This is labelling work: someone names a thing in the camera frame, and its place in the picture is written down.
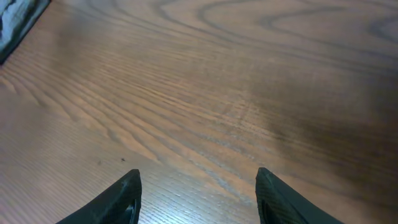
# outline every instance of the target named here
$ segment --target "wooden surface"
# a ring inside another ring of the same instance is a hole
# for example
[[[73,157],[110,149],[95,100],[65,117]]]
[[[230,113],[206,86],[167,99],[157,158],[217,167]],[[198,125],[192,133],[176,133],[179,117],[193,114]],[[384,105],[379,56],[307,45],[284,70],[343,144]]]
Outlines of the wooden surface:
[[[140,168],[141,223],[259,223],[264,166],[345,223],[395,223],[397,13],[393,0],[53,1],[0,70],[3,216],[55,222]]]

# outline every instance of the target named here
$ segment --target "brown wooden tabletop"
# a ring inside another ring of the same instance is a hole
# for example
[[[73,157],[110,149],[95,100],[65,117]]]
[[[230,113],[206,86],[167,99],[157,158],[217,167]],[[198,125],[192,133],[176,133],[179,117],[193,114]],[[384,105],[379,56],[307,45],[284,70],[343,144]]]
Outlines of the brown wooden tabletop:
[[[396,223],[397,13],[54,0],[0,68],[0,218],[57,222],[140,169],[140,223],[259,223],[266,167],[345,223]]]

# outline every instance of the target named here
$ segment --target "wood grain pattern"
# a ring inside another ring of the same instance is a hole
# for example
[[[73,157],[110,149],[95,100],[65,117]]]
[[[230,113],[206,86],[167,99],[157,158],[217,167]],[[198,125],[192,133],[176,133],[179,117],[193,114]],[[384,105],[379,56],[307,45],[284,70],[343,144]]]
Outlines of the wood grain pattern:
[[[394,223],[397,12],[391,0],[57,0],[0,78],[250,215],[264,166],[343,222]]]

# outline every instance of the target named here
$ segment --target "wooden table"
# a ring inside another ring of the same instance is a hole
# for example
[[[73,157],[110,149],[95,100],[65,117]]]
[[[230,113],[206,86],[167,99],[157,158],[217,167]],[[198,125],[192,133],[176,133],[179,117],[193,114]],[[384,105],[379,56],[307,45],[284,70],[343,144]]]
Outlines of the wooden table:
[[[0,69],[0,217],[57,222],[138,168],[140,223],[259,223],[266,167],[345,223],[395,223],[397,12],[54,0]]]

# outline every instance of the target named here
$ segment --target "wood grain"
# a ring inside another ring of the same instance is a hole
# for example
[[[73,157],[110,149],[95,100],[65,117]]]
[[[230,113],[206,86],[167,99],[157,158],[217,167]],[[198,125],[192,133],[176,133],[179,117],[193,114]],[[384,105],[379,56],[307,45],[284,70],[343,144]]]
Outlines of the wood grain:
[[[397,12],[391,0],[57,0],[0,78],[102,136],[81,139],[250,211],[214,222],[258,223],[264,166],[345,223],[394,223]]]

